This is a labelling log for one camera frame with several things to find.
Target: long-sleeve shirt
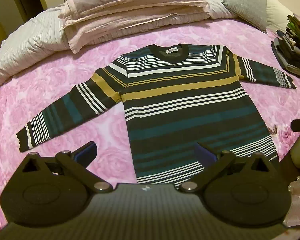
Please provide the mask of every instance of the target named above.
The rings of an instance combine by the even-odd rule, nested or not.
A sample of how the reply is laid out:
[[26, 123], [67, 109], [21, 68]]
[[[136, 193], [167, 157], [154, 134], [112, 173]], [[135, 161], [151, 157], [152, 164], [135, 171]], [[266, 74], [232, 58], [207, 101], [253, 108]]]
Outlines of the long-sleeve shirt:
[[150, 45], [119, 56], [37, 114], [17, 133], [31, 149], [123, 102], [139, 183], [176, 186], [204, 167], [199, 142], [237, 156], [262, 152], [277, 160], [271, 135], [239, 80], [295, 88], [275, 68], [223, 45]]

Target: metal bolt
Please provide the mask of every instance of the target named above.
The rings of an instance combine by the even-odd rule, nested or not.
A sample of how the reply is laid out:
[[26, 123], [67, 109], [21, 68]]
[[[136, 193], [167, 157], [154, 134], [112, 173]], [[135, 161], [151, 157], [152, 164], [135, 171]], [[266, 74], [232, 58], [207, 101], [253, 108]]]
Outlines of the metal bolt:
[[193, 190], [197, 188], [197, 184], [192, 181], [187, 181], [181, 184], [181, 187], [183, 187], [185, 190]]
[[101, 181], [94, 184], [94, 187], [98, 190], [106, 190], [110, 187], [110, 184], [105, 181]]

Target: gray pillow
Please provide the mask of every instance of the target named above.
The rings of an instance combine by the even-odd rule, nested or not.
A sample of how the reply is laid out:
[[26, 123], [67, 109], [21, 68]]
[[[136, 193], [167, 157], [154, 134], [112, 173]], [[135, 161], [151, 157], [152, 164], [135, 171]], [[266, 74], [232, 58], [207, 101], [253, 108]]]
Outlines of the gray pillow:
[[266, 31], [267, 0], [223, 0], [223, 5], [237, 16]]

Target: ribbed gray surface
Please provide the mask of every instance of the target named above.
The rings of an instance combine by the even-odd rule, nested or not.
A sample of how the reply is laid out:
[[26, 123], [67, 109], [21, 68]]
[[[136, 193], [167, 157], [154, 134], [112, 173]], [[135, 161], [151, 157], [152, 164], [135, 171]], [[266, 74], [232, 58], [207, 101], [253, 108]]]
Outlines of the ribbed gray surface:
[[109, 194], [95, 195], [75, 219], [50, 228], [9, 224], [0, 240], [270, 240], [285, 231], [232, 227], [213, 217], [199, 198], [178, 192], [172, 184], [120, 184]]

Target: pink floral bedsheet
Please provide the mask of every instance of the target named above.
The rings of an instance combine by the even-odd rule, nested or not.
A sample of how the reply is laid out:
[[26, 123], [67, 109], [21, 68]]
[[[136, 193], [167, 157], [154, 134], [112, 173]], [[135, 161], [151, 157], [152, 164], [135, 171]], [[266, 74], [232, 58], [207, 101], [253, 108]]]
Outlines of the pink floral bedsheet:
[[[75, 84], [89, 79], [96, 68], [149, 44], [188, 43], [224, 44], [235, 54], [280, 69], [271, 50], [273, 38], [238, 20], [206, 20], [85, 47], [77, 55], [71, 51], [56, 53], [14, 76], [0, 88], [0, 193], [27, 154], [19, 152], [16, 132]], [[242, 83], [268, 126], [280, 158], [299, 136], [290, 130], [291, 120], [300, 118], [300, 79], [293, 80], [296, 90]], [[73, 151], [88, 141], [98, 146], [90, 171], [113, 185], [136, 182], [122, 103], [32, 151], [53, 156], [61, 150]], [[0, 228], [5, 224], [0, 208]]]

